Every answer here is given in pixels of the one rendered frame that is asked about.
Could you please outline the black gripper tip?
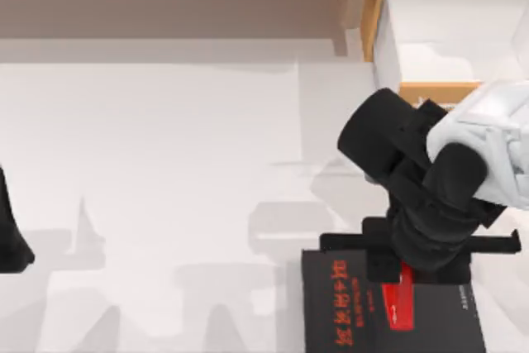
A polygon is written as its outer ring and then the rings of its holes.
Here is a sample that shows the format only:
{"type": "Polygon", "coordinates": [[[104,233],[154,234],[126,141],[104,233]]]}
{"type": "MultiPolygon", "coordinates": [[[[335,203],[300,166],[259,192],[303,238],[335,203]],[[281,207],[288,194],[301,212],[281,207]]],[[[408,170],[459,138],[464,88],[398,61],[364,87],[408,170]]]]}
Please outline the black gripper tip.
{"type": "Polygon", "coordinates": [[[20,274],[35,258],[13,216],[5,174],[0,167],[0,274],[20,274]]]}

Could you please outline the black book with red lettering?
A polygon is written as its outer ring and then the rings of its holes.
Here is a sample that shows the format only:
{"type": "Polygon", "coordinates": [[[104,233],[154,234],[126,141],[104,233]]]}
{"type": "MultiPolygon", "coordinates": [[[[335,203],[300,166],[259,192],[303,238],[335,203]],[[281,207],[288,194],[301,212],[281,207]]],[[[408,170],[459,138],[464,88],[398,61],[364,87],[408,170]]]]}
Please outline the black book with red lettering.
{"type": "Polygon", "coordinates": [[[472,288],[367,279],[362,251],[302,254],[305,353],[487,353],[472,288]]]}

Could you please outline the pale grey rounded box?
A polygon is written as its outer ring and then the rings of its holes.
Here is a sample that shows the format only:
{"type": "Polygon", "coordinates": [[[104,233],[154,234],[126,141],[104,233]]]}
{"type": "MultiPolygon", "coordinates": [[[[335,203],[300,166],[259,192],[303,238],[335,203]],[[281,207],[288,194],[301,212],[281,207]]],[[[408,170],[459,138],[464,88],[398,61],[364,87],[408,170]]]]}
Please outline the pale grey rounded box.
{"type": "Polygon", "coordinates": [[[479,85],[430,130],[429,159],[450,143],[468,146],[487,164],[477,199],[529,210],[529,79],[479,85]]]}

